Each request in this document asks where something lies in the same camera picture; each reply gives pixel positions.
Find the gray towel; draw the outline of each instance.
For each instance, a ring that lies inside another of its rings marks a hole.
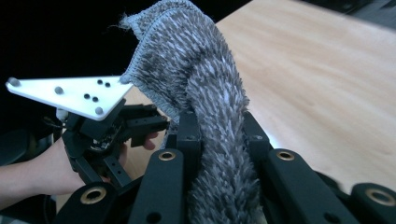
[[[216,25],[190,1],[163,0],[120,26],[139,45],[121,83],[133,82],[178,124],[193,110],[204,140],[189,192],[191,223],[263,223],[259,180],[242,130],[248,98]]]

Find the light wood surface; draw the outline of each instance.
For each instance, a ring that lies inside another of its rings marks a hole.
[[[396,190],[394,31],[290,0],[254,0],[218,27],[276,147],[346,192]]]

